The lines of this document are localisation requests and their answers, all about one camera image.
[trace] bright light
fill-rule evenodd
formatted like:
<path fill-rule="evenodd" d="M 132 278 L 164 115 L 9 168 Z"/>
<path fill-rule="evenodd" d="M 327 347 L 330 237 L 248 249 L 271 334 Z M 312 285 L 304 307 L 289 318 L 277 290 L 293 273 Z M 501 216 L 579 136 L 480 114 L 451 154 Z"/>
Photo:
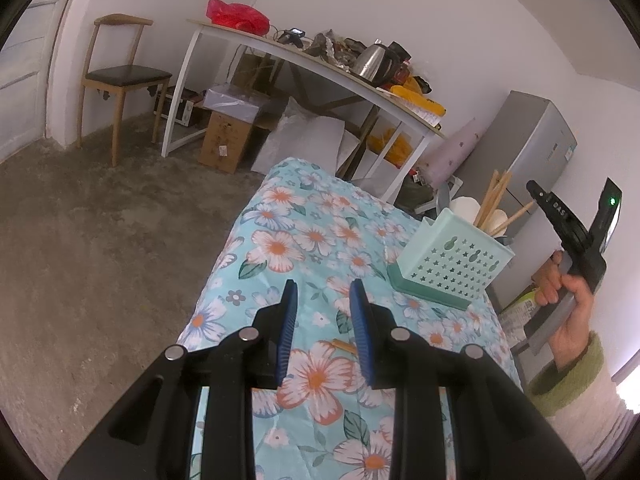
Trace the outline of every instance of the bright light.
<path fill-rule="evenodd" d="M 626 407 L 640 413 L 640 366 L 618 385 L 618 395 L 626 402 Z"/>

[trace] red plastic bag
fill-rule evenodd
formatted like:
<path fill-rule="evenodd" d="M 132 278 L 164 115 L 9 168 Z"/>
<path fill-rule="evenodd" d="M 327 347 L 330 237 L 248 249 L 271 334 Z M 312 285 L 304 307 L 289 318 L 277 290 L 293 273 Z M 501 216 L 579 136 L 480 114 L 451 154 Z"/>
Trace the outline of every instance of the red plastic bag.
<path fill-rule="evenodd" d="M 269 19 L 259 10 L 245 4 L 209 0 L 207 17 L 216 25 L 236 28 L 256 36 L 264 36 L 269 31 Z"/>

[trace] wooden chopstick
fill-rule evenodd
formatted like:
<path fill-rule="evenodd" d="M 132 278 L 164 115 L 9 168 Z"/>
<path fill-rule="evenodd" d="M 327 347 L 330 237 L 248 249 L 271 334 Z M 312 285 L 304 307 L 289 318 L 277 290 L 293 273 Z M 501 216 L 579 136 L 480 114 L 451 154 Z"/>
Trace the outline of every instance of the wooden chopstick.
<path fill-rule="evenodd" d="M 339 348 L 340 350 L 344 350 L 345 352 L 348 352 L 352 355 L 358 355 L 358 351 L 356 350 L 356 347 L 352 344 L 345 343 L 344 341 L 340 341 L 339 339 L 333 339 L 331 341 L 331 344 L 336 348 Z"/>
<path fill-rule="evenodd" d="M 520 218 L 522 215 L 524 215 L 524 213 L 526 213 L 531 208 L 533 203 L 534 203 L 534 201 L 532 200 L 526 206 L 521 208 L 516 214 L 514 214 L 513 216 L 507 218 L 504 222 L 502 222 L 500 225 L 498 225 L 497 228 L 493 229 L 489 233 L 489 236 L 495 236 L 500 231 L 502 231 L 503 229 L 506 229 L 507 227 L 509 227 L 513 222 L 515 222 L 518 218 Z"/>
<path fill-rule="evenodd" d="M 474 226 L 475 227 L 478 227 L 478 225 L 482 221 L 483 213 L 485 212 L 486 208 L 488 207 L 488 202 L 490 200 L 490 197 L 491 197 L 492 193 L 494 192 L 495 185 L 498 183 L 498 177 L 499 176 L 500 176 L 500 173 L 498 173 L 498 170 L 494 170 L 494 174 L 492 175 L 491 180 L 489 181 L 489 187 L 486 189 L 486 192 L 484 194 L 484 198 L 482 199 L 482 204 L 480 205 L 480 209 L 478 210 L 478 214 L 476 215 L 476 218 L 474 219 Z"/>
<path fill-rule="evenodd" d="M 486 212 L 486 216 L 482 223 L 480 224 L 480 229 L 486 232 L 486 229 L 489 227 L 489 222 L 491 221 L 491 216 L 494 214 L 494 211 L 500 205 L 500 200 L 502 200 L 502 196 L 504 192 L 507 190 L 507 186 L 509 185 L 509 181 L 511 180 L 511 171 L 505 171 L 504 175 L 501 177 L 500 182 L 498 183 L 498 191 L 495 193 L 494 200 Z"/>

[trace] beige sweater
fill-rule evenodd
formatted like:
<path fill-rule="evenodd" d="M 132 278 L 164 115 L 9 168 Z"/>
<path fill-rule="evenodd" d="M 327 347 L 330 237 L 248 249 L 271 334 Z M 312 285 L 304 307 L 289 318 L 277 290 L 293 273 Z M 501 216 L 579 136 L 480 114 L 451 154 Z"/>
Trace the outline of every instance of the beige sweater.
<path fill-rule="evenodd" d="M 529 384 L 527 395 L 588 479 L 596 478 L 613 459 L 635 422 L 616 392 L 595 332 L 573 367 L 560 373 L 551 363 Z"/>

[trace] utensil holder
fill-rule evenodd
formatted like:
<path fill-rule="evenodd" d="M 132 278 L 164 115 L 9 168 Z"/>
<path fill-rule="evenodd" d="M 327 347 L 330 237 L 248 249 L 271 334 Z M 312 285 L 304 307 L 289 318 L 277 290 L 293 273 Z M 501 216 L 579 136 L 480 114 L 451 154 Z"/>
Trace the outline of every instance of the utensil holder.
<path fill-rule="evenodd" d="M 513 256 L 510 248 L 445 208 L 432 225 L 422 222 L 387 272 L 399 292 L 465 310 Z"/>

